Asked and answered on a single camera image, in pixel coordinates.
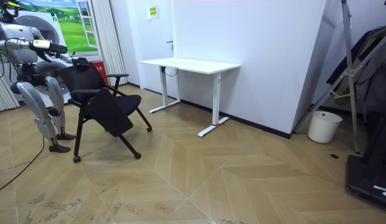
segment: white curtain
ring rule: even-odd
[[[126,74],[120,45],[115,31],[113,15],[109,0],[91,0],[93,20],[99,42],[99,53],[105,62],[107,74]],[[115,84],[115,78],[108,78],[110,85]],[[127,83],[126,78],[121,78],[120,84]]]
[[[20,106],[19,102],[17,102],[16,97],[13,95],[11,89],[5,81],[5,77],[7,77],[6,75],[0,78],[0,111],[17,108]]]

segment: white bucket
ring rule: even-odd
[[[309,125],[308,138],[321,144],[330,143],[341,121],[342,118],[338,115],[315,111]]]

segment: robot leg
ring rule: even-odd
[[[60,88],[59,83],[53,77],[46,77],[45,84],[49,89],[49,97],[53,107],[49,108],[49,114],[52,116],[52,121],[54,122],[57,128],[57,139],[59,140],[72,140],[75,139],[74,135],[66,134],[65,132],[65,123],[66,119],[64,116],[64,98],[62,94],[62,89]]]
[[[19,92],[23,95],[26,105],[36,115],[34,122],[37,125],[39,132],[41,132],[42,135],[48,139],[50,143],[49,151],[69,152],[69,147],[61,146],[57,143],[54,125],[50,120],[45,103],[39,95],[38,90],[27,82],[18,82],[16,86]]]

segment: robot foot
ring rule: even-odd
[[[57,134],[56,138],[57,140],[73,140],[75,139],[75,136],[72,134],[62,133],[62,134]]]
[[[71,150],[71,148],[65,147],[65,146],[61,146],[59,144],[57,146],[49,146],[49,151],[50,152],[65,153],[65,152],[69,152],[70,150]]]

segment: black chair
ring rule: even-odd
[[[63,79],[70,91],[71,99],[68,102],[80,108],[77,138],[74,147],[74,162],[81,161],[78,152],[80,149],[82,126],[90,119],[96,120],[112,136],[119,137],[134,154],[136,159],[141,158],[141,154],[136,152],[123,136],[124,132],[133,127],[128,116],[136,110],[148,125],[148,132],[152,130],[152,127],[138,108],[141,97],[139,95],[128,96],[118,91],[120,78],[127,77],[127,74],[108,75],[108,77],[116,78],[116,86],[114,88],[106,85],[92,63],[85,69],[74,65],[56,70],[55,74]]]

